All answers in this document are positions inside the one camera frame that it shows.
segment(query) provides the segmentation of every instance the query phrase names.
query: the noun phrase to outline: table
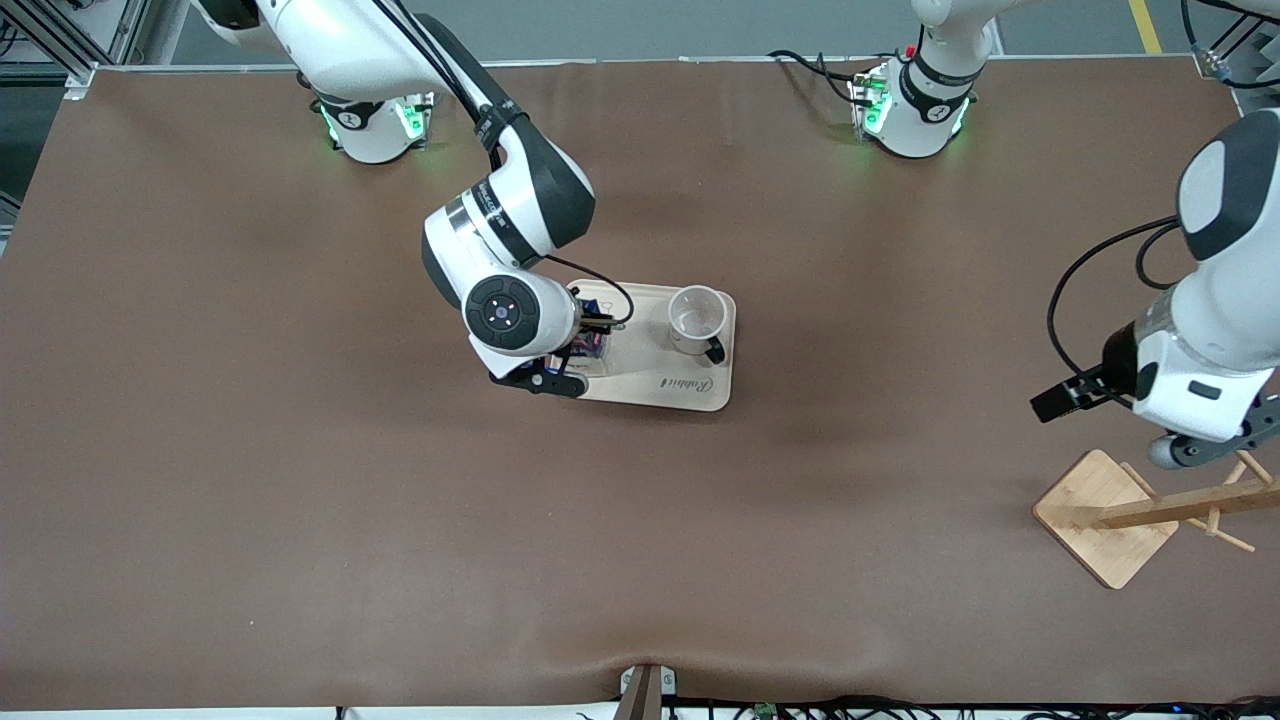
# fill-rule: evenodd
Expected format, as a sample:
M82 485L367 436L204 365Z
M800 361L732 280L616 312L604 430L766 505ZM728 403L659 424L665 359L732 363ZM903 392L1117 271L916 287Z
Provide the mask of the table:
M1230 520L1257 556L1180 533L1108 592L1030 515L1157 434L1027 401L1065 377L1059 274L1235 117L1189 59L992 63L923 161L794 67L495 76L599 195L567 258L737 299L728 407L488 382L419 259L485 172L457 104L360 167L289 74L100 72L0 261L0 705L581 702L639 661L737 698L1276 689L1274 516ZM1061 309L1085 363L1151 299L1108 254Z

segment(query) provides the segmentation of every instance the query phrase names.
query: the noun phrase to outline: cable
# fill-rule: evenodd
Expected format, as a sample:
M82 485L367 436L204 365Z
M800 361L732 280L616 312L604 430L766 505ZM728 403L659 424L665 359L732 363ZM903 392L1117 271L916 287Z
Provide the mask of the cable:
M1142 281L1142 284L1152 290L1169 290L1175 284L1178 284L1178 283L1162 283L1151 279L1151 275L1147 274L1147 251L1151 250L1151 246L1156 245L1156 241L1158 241L1160 238L1165 237L1166 234L1180 227L1181 223L1170 223L1160 228L1158 231L1151 233L1151 237L1143 241L1142 247L1138 249L1138 254L1134 255L1133 259L1133 269L1134 272L1138 273L1138 279Z
M837 97L840 97L845 102L849 102L850 105L858 105L859 108L872 106L870 100L861 100L859 97L852 97L850 95L845 95L844 91L840 90L840 86L836 85L836 81L831 74L831 69L827 68L827 60L822 56L822 53L818 53L818 67L822 68L822 74L823 77L827 78L827 85L831 86L831 91L835 92Z
M0 45L3 45L0 47L0 58L8 55L15 44L27 41L26 37L22 37L22 32L18 31L18 26L10 23L6 18L0 18Z
M1142 232L1140 229L1134 229L1129 232ZM1097 705L1012 705L1012 703L973 703L973 705L947 705L947 706L923 706L908 701L893 700L879 696L842 696L833 700L826 701L812 701L812 702L791 702L791 703L773 703L778 711L788 711L792 716L796 712L809 712L820 711L823 720L860 720L870 719L876 715L890 715L896 716L901 720L902 715L900 712L918 711L928 715L931 720L933 717L940 717L933 708L956 711L956 720L974 720L977 717L978 710L984 711L1000 711L1001 717L1010 717L1016 720L1132 720L1130 716L1138 712L1162 712L1174 715L1189 715L1194 716L1197 720L1242 720L1244 717L1254 716L1270 716L1274 720L1280 720L1280 696L1260 696L1260 697L1242 697L1233 700L1226 705L1198 705L1190 702L1152 702L1133 706L1120 706L1108 705L1106 707ZM666 697L663 698L663 707L696 707L705 708L712 715L708 720L713 720L716 708L737 708L733 717L736 720L746 720L749 711L753 711L758 706L755 701L731 701L731 700L712 700L712 698L682 698L682 697ZM867 710L861 715L855 715L850 712L851 707L859 710ZM1027 715L1019 715L1019 712L1027 712Z
M1244 13L1247 17L1251 17L1251 18L1263 18L1263 19L1272 20L1272 22L1276 19L1276 18L1272 18L1271 15L1266 15L1266 14L1262 14L1262 13L1256 13L1253 10L1245 10L1244 8L1240 8L1240 6L1238 6L1238 5L1233 4L1233 3L1228 3L1226 0L1197 0L1197 1L1201 5L1208 5L1210 8L1217 8L1220 10L1229 10L1231 13Z
M1098 382L1097 378L1092 378L1089 375L1085 375L1084 370L1079 365L1076 365L1075 360L1071 360L1071 356L1068 355L1066 348L1062 347L1062 341L1059 340L1059 337L1057 337L1057 327L1056 327L1056 320L1055 320L1055 316L1057 315L1057 304L1062 299L1062 291L1066 288L1066 283L1070 282L1071 275L1074 275L1076 270L1079 270L1080 268L1083 268L1085 263L1088 263L1089 260L1092 260L1094 255L1097 255L1098 252L1102 252L1103 250L1106 250L1107 247L1111 247L1112 245L1116 245L1119 242L1129 240L1130 237L1133 237L1135 234L1140 234L1140 233L1144 233L1144 232L1148 232L1148 231L1162 228L1164 225L1167 225L1167 224L1171 224L1171 223L1175 223L1175 222L1178 222L1178 217L1176 215L1170 215L1167 218L1161 218L1158 220L1153 220L1151 223L1146 223L1146 224L1138 225L1138 227L1135 227L1133 229L1128 229L1128 231L1125 231L1125 232L1123 232L1120 234L1108 237L1107 240L1103 240L1102 242L1094 245L1088 251L1085 251L1084 255L1080 255L1080 258L1076 259L1075 263L1071 263L1071 266L1068 268L1065 273L1062 273L1062 277L1057 281L1057 287L1053 288L1053 295L1050 297L1050 301L1048 301L1048 311L1046 313L1046 316L1044 316L1044 325L1048 329L1048 341L1053 346L1053 351L1057 352L1057 356L1062 359L1062 363L1065 363L1066 366L1070 368L1071 372L1075 373L1076 377L1079 377L1080 379L1083 379L1087 384L1093 386L1091 389L1096 389L1097 392L1101 392L1103 396L1107 397L1107 400L1112 400L1117 405L1120 405L1121 407L1125 407L1128 410L1133 409L1133 404L1132 402L1129 402L1128 400L1125 400L1125 398L1120 397L1119 395L1116 395L1115 392L1112 392L1111 388L1108 388L1105 384L1102 384L1101 382ZM1024 720L1036 720L1036 719L1028 716Z
M440 76L440 79L443 79L444 85L448 86L449 92L452 92L453 96L458 99L458 102L462 104L462 109L467 111L467 117L471 118L471 122L479 124L480 110L479 108L475 106L475 102L471 101L471 97L462 88L462 83L458 81L458 76L453 73L453 68L449 67L449 63L444 60L444 53L442 53L440 49L436 47L435 41L431 40L430 35L422 32L421 27L417 27L419 32L413 32L412 29L410 29L408 26L404 24L404 22L399 17L397 17L396 13L392 10L390 3L396 3L396 6L399 8L401 13L404 13L404 17L412 18L408 10L404 9L404 5L401 3L401 0L374 1L374 4L378 5L378 9L381 10L384 15L387 15L387 19L390 20L392 24L401 31L404 38L408 40L410 44L422 55L422 58L426 59L426 61L431 65L431 69L435 70L438 76ZM502 167L502 158L498 155L498 149L494 147L493 150L489 151L489 169L497 170L500 167Z
M774 59L788 58L791 60L795 60L796 63L800 63L800 65L803 65L806 70L809 70L812 73L817 73L819 76L824 74L827 77L831 77L831 78L835 78L835 79L838 79L838 81L842 81L842 82L849 82L849 81L854 79L854 76L846 76L846 74L842 74L842 73L823 72L820 67L814 65L813 63L810 63L809 60L806 60L804 56L801 56L800 54L794 53L791 50L774 50L773 53L769 53L769 58L774 58ZM822 63L822 53L818 53L818 61Z
M1260 19L1256 23L1253 23L1253 27L1251 27L1248 31L1244 32L1244 35L1242 35L1240 37L1238 37L1235 40L1235 42L1233 42L1231 46L1226 49L1226 53L1222 53L1219 56L1221 59L1224 59L1224 60L1228 59L1228 58L1230 58L1231 53L1235 53L1236 47L1239 47L1240 45L1244 45L1245 40L1248 40L1249 37L1252 37L1254 32L1258 32L1258 28L1262 27L1262 23L1265 23L1265 22L1266 20Z
M845 95L845 92L840 90L840 86L836 85L837 79L841 82L852 82L856 76L832 72L831 68L827 67L827 59L823 56L822 53L818 53L818 64L810 63L804 56L799 55L797 53L792 53L791 50L774 50L773 53L769 53L769 58L774 59L788 58L791 60L795 60L801 67L804 67L804 69L827 78L827 85L831 86L831 91L835 92L836 96L844 100L845 102L858 105L860 108L872 106L870 101Z
M1240 17L1235 18L1235 22L1231 23L1231 27L1226 28L1226 31L1222 32L1222 35L1220 35L1217 37L1217 40L1213 41L1213 45L1208 46L1208 49L1210 50L1217 50L1217 46L1221 45L1222 42L1225 42L1226 38L1230 37L1233 32L1235 32L1236 29L1239 29L1239 27L1243 26L1244 20L1247 20L1247 19L1249 19L1249 17L1245 15L1244 13L1240 13Z
M603 281L603 282L608 283L609 286L613 287L613 290L621 292L622 297L625 297L627 300L627 315L625 318L622 318L621 320L618 320L620 325L626 324L626 322L630 320L636 314L636 304L635 304L634 300L631 300L631 293L627 292L621 284L618 284L618 283L613 282L612 279L602 275L600 273L596 273L595 270L593 270L590 268L585 268L582 265L579 265L577 263L573 263L572 260L564 260L563 258L557 258L554 255L548 255L547 259L550 260L552 263L559 263L561 265L564 265L566 268L573 268L575 270L577 270L580 273L586 273L586 274L591 275L593 278L595 278L598 281Z
M1212 5L1215 8L1222 8L1224 6L1222 4L1208 3L1206 0L1199 0L1199 1L1203 3L1203 4L1206 4L1206 5ZM1183 15L1183 31L1187 33L1187 42L1190 44L1192 50L1197 50L1197 49L1201 47L1201 45L1199 45L1199 41L1196 40L1196 28L1192 26L1190 0L1181 0L1179 3L1179 5L1180 5L1180 9L1181 9L1181 15ZM1226 8L1231 9L1231 10L1236 10L1236 12L1244 12L1244 10L1240 10L1239 8L1234 8L1234 6L1230 6L1230 5L1226 5ZM1272 18L1267 18L1266 15L1260 15L1257 13L1248 13L1248 14L1251 17L1254 17L1254 18L1261 18L1263 20L1275 22ZM1222 85L1225 85L1228 87L1234 87L1235 90L1262 90L1262 88L1275 87L1275 86L1280 85L1280 78L1268 79L1268 81L1261 81L1261 82L1235 82L1230 77L1224 77L1219 82L1221 82Z

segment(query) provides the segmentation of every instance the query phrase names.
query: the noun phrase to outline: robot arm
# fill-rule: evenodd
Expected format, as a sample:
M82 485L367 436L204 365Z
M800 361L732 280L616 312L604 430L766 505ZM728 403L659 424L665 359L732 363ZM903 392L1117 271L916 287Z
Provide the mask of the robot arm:
M905 158L927 158L960 131L969 91L996 46L1000 13L1034 0L911 0L920 19L915 55L872 70L855 97L867 135Z
M585 379L548 373L543 359L567 352L584 323L608 332L609 319L584 319L563 286L530 268L586 232L595 195L581 168L457 37L434 18L419 23L393 0L192 1L220 36L241 45L265 47L265 23L356 160L387 161L408 147L402 118L415 94L458 97L494 169L426 218L428 275L461 313L494 382L582 395Z
M1103 350L1092 380L1032 401L1042 421L1130 395L1170 430L1152 446L1166 468L1201 465L1280 432L1280 400L1260 397L1280 365L1280 110L1244 115L1196 154L1178 218L1199 263Z
M1280 19L1280 0L1224 0L1222 6Z

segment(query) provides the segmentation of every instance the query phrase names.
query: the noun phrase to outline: gray floor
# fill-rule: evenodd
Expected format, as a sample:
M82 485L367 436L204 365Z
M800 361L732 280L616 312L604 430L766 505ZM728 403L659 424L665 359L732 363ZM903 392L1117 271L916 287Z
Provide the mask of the gray floor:
M60 87L0 90L0 190L22 199L63 97Z

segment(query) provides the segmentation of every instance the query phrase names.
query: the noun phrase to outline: mug handle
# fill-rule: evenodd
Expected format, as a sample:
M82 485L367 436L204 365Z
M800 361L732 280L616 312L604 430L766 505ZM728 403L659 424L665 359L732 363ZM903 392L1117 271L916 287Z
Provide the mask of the mug handle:
M713 365L719 365L724 361L724 346L721 345L718 337L713 337L707 341L710 347L707 348L707 359L712 361Z

